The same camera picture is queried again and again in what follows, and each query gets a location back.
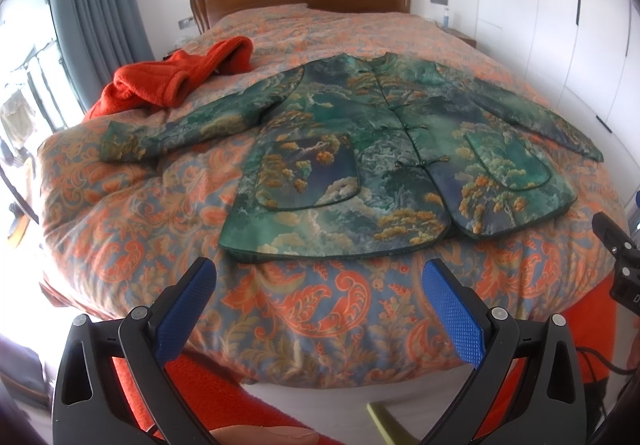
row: red fleece garment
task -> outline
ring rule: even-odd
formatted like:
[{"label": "red fleece garment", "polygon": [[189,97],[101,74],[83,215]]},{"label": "red fleece garment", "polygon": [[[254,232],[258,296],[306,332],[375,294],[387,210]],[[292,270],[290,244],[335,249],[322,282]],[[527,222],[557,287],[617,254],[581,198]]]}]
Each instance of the red fleece garment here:
[{"label": "red fleece garment", "polygon": [[232,37],[214,44],[204,56],[178,50],[162,62],[123,66],[82,121],[140,107],[179,107],[214,71],[223,75],[251,71],[253,50],[249,38]]}]

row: blue gripper pad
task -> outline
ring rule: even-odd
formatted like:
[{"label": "blue gripper pad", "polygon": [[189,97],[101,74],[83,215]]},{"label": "blue gripper pad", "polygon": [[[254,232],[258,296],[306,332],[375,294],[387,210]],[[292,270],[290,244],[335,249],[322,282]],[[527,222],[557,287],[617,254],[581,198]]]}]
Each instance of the blue gripper pad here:
[{"label": "blue gripper pad", "polygon": [[422,269],[422,289],[460,358],[477,369],[486,352],[482,329],[433,261]]},{"label": "blue gripper pad", "polygon": [[154,356],[160,367],[178,358],[215,288],[216,266],[207,259],[158,325]]}]

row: bed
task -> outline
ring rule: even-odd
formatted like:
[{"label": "bed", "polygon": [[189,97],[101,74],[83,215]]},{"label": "bed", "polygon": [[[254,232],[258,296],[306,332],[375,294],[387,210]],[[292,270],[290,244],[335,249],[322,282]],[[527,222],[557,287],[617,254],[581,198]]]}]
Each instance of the bed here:
[{"label": "bed", "polygon": [[492,241],[446,239],[396,256],[241,264],[218,248],[242,165],[257,129],[213,139],[140,164],[103,163],[108,125],[162,125],[312,60],[386,52],[434,60],[545,104],[522,79],[423,18],[410,0],[191,0],[203,54],[236,35],[255,46],[251,73],[214,76],[183,106],[101,117],[47,139],[42,225],[58,299],[103,319],[150,305],[197,256],[218,270],[216,291],[191,348],[239,377],[290,387],[395,383],[460,365],[420,288],[424,263],[439,257],[489,305],[546,319],[583,298],[613,260],[591,234],[603,210],[623,209],[605,165],[538,139],[576,190],[557,218]]}]

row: curtain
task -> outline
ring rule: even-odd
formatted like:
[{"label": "curtain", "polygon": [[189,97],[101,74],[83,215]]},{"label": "curtain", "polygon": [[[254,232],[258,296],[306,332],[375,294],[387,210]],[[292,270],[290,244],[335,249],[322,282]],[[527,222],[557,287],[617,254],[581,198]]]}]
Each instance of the curtain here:
[{"label": "curtain", "polygon": [[89,109],[121,66],[153,60],[136,0],[49,0],[66,68]]}]

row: nightstand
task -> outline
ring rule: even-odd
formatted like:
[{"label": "nightstand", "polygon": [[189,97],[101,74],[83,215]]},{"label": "nightstand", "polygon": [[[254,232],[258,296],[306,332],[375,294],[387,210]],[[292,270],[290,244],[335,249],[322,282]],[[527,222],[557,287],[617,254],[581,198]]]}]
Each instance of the nightstand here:
[{"label": "nightstand", "polygon": [[454,30],[453,28],[440,28],[444,33],[448,33],[449,35],[453,35],[455,38],[462,40],[465,44],[469,44],[472,48],[476,48],[476,39],[466,36],[464,33],[460,33],[458,30]]}]

